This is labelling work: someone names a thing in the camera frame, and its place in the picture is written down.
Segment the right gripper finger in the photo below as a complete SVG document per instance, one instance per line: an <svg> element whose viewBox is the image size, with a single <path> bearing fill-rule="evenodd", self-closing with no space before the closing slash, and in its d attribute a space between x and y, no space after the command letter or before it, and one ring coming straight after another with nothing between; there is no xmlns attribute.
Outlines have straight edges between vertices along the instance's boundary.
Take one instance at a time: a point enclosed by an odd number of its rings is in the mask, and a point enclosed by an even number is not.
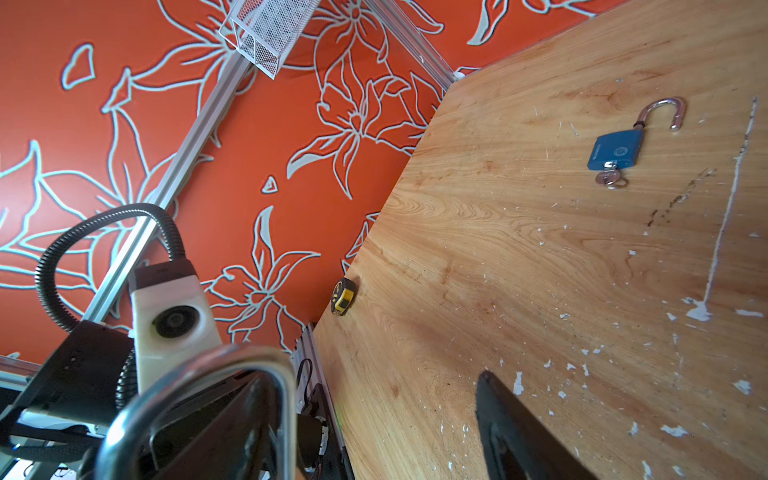
<svg viewBox="0 0 768 480"><path fill-rule="evenodd" d="M489 370L476 383L475 413L491 479L595 477Z"/></svg>

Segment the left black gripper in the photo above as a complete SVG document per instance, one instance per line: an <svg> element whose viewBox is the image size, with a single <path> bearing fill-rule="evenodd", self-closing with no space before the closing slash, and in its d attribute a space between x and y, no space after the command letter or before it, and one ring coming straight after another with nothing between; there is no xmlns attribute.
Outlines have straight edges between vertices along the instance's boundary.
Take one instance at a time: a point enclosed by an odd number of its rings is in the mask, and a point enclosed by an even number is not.
<svg viewBox="0 0 768 480"><path fill-rule="evenodd" d="M274 470L280 394L243 371L177 403L143 448L145 479L260 479Z"/></svg>

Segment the large brass padlock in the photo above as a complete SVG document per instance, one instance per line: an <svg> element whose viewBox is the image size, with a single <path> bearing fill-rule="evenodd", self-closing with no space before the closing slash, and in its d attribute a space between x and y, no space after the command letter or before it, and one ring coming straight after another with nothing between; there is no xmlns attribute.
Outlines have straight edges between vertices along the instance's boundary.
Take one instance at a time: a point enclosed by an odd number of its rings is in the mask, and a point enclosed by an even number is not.
<svg viewBox="0 0 768 480"><path fill-rule="evenodd" d="M134 398L96 456L97 479L297 479L296 380L270 347L225 345Z"/></svg>

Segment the small silver key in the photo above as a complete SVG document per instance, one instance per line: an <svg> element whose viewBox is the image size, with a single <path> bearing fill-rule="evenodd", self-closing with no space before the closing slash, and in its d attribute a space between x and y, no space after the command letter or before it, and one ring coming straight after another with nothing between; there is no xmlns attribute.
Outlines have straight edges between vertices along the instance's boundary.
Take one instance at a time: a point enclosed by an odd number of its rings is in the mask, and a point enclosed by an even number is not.
<svg viewBox="0 0 768 480"><path fill-rule="evenodd" d="M616 161L606 162L603 170L597 173L595 182L609 190L623 189L629 184L628 180L623 177Z"/></svg>

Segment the small blue padlock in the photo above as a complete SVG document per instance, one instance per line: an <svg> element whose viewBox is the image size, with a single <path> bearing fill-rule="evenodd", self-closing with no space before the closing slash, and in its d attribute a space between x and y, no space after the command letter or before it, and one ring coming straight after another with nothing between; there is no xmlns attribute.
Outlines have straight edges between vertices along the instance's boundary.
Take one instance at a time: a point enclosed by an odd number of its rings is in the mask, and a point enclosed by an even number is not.
<svg viewBox="0 0 768 480"><path fill-rule="evenodd" d="M633 127L599 136L588 158L590 171L623 170L634 167L644 140L645 127L650 114L661 107L672 106L674 115L669 129L678 131L687 111L687 102L682 97L668 97L645 106L639 113Z"/></svg>

